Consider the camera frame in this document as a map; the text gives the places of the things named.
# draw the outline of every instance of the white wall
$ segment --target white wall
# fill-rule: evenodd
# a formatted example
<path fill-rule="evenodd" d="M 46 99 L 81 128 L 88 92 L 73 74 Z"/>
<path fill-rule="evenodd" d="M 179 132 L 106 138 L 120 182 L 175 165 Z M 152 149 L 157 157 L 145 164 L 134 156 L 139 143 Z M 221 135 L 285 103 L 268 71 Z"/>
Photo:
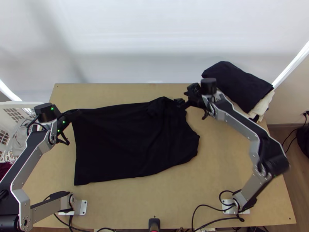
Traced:
<path fill-rule="evenodd" d="M 218 61 L 272 82 L 309 40 L 309 2 L 0 2 L 0 79 L 24 101 L 54 83 L 192 83 Z"/>
<path fill-rule="evenodd" d="M 268 124 L 304 123 L 309 109 L 309 56 L 279 85 L 266 112 Z"/>

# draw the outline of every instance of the wooden floor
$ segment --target wooden floor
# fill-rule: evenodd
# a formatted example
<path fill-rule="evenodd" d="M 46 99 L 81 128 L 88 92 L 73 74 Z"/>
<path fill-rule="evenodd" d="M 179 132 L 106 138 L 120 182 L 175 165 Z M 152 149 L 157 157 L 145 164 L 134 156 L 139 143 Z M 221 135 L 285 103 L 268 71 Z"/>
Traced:
<path fill-rule="evenodd" d="M 270 134 L 280 143 L 294 128 L 270 128 Z M 293 133 L 285 142 L 284 150 L 295 137 Z M 301 152 L 294 140 L 287 152 L 291 169 L 284 174 L 297 224 L 267 226 L 269 232 L 306 232 L 309 231 L 309 159 Z M 33 232 L 69 232 L 68 229 L 34 228 Z"/>

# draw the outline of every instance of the wooden table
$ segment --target wooden table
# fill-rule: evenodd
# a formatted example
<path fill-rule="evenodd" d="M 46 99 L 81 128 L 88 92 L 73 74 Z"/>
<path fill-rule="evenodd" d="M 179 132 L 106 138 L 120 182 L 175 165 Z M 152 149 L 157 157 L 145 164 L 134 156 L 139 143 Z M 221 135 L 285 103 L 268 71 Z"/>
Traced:
<path fill-rule="evenodd" d="M 116 104 L 147 102 L 166 96 L 185 98 L 187 84 L 56 84 L 50 102 L 61 112 L 75 108 L 97 108 Z M 218 194 L 236 191 L 252 174 L 249 141 L 224 122 L 208 117 L 203 111 L 187 109 L 187 121 L 200 135 L 198 155 L 186 164 L 158 174 L 132 179 L 74 186 L 75 140 L 72 126 L 65 134 L 70 146 L 57 144 L 43 155 L 24 189 L 31 204 L 57 191 L 72 191 L 78 199 L 88 200 L 85 216 L 75 216 L 80 228 L 146 229 L 148 219 L 156 216 L 162 228 L 191 227 L 191 217 L 199 204 L 221 207 Z M 95 159 L 85 154 L 85 159 Z M 245 227 L 296 223 L 283 176 L 275 178 L 259 195 L 245 222 L 227 220 L 213 227 Z M 212 220 L 230 217 L 209 208 L 195 215 L 197 228 Z M 66 222 L 68 217 L 61 217 Z M 40 227 L 65 227 L 54 216 L 38 222 Z"/>

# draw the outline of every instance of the black cloth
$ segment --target black cloth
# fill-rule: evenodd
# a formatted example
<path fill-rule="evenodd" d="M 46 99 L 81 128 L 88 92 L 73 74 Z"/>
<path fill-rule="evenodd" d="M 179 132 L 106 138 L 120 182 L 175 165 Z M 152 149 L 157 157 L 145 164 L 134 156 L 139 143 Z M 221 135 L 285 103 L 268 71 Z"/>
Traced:
<path fill-rule="evenodd" d="M 217 79 L 217 87 L 246 113 L 265 97 L 273 86 L 230 62 L 220 61 L 206 69 L 202 78 Z"/>
<path fill-rule="evenodd" d="M 148 176 L 197 155 L 186 111 L 166 97 L 80 111 L 72 121 L 74 185 Z"/>

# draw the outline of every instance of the laundry basket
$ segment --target laundry basket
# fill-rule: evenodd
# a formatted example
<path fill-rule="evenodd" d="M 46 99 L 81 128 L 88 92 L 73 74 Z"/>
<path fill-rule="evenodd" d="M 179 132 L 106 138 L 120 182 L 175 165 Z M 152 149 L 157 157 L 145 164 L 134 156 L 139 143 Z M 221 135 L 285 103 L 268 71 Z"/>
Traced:
<path fill-rule="evenodd" d="M 21 119 L 35 118 L 34 107 L 42 102 L 0 102 L 0 158 L 12 148 L 10 136 Z"/>

